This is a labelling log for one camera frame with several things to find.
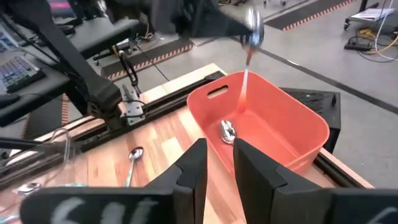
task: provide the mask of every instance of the gray floor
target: gray floor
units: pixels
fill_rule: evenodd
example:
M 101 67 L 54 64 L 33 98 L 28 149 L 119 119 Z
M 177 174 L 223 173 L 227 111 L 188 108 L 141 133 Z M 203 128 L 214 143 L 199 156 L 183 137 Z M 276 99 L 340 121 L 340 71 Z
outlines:
M 288 5 L 298 2 L 290 0 Z M 344 32 L 344 19 L 354 14 L 359 4 L 360 1 L 356 1 L 285 32 L 266 26 L 262 48 L 398 106 L 398 62 L 368 62 L 356 52 L 343 50 L 345 42 L 355 30 L 353 26 Z M 271 19 L 274 13 L 282 9 L 275 0 L 262 13 Z M 239 44 L 221 39 L 196 47 L 157 66 L 171 80 L 209 63 L 216 63 L 229 73 L 239 71 L 244 68 L 244 59 L 245 54 Z M 250 69 L 281 87 L 341 92 L 342 127 L 334 155 L 375 186 L 398 187 L 398 116 L 263 54 L 254 56 Z M 142 91 L 167 81 L 155 67 L 139 72 L 138 76 Z M 127 79 L 116 84 L 129 86 Z M 72 110 L 71 119 L 77 116 Z

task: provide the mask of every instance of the wooden board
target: wooden board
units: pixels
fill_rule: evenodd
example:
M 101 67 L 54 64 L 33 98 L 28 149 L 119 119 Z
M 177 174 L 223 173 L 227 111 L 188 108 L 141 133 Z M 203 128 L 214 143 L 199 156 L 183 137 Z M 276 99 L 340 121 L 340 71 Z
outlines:
M 156 100 L 218 70 L 221 69 L 215 64 L 207 65 L 143 93 L 142 100 L 145 102 Z M 68 126 L 74 126 L 79 122 L 81 121 L 76 121 Z M 72 135 L 100 123 L 101 121 L 87 123 L 74 130 Z M 38 140 L 49 136 L 50 134 L 38 138 Z M 143 187 L 165 171 L 186 149 L 202 137 L 201 129 L 188 108 L 184 107 L 80 156 L 76 167 L 72 169 L 75 173 L 67 174 L 65 172 L 59 177 L 60 180 L 56 178 L 49 185 L 83 182 L 89 186 L 123 187 L 130 165 L 127 155 L 134 147 L 142 146 L 144 154 L 134 165 L 132 186 Z M 321 153 L 326 154 L 329 159 L 364 186 L 372 187 L 326 150 L 322 149 Z M 322 187 L 336 187 L 336 184 L 316 166 L 312 166 L 304 177 Z M 208 150 L 205 223 L 245 223 L 236 183 L 211 149 Z

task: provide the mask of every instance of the basket handle hole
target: basket handle hole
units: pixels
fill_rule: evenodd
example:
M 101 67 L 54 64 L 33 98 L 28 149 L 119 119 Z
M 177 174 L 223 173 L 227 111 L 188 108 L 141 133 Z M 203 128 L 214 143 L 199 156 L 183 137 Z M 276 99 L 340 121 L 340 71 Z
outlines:
M 223 93 L 225 93 L 228 90 L 228 86 L 227 85 L 223 85 L 215 90 L 211 90 L 209 93 L 207 93 L 207 98 L 212 99 L 216 96 L 219 96 Z

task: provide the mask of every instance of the metal bracket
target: metal bracket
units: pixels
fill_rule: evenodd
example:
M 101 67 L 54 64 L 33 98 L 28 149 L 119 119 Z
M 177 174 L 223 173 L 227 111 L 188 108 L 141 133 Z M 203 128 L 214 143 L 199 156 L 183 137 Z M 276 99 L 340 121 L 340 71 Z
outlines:
M 127 120 L 129 126 L 145 119 L 143 104 L 139 101 L 139 97 L 135 88 L 130 91 L 126 85 L 123 85 L 123 102 L 126 107 L 126 112 L 121 115 L 121 118 Z

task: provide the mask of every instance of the red plastic basket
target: red plastic basket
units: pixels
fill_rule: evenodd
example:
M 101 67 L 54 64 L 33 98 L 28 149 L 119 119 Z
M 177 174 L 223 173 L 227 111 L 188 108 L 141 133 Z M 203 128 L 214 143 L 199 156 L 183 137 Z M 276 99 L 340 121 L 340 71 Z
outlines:
M 303 174 L 329 136 L 326 121 L 275 85 L 249 72 L 246 110 L 237 112 L 243 72 L 236 72 L 193 91 L 189 110 L 210 147 L 233 174 L 233 146 L 221 139 L 221 120 L 232 122 L 244 139 L 280 164 Z

